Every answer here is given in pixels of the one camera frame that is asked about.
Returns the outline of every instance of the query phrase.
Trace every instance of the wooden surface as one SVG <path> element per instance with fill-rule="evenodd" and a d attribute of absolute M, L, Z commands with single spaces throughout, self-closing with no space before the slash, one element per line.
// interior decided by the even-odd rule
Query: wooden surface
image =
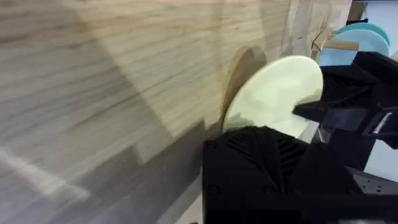
<path fill-rule="evenodd" d="M 0 223 L 178 220 L 224 100 L 350 3 L 0 0 Z"/>

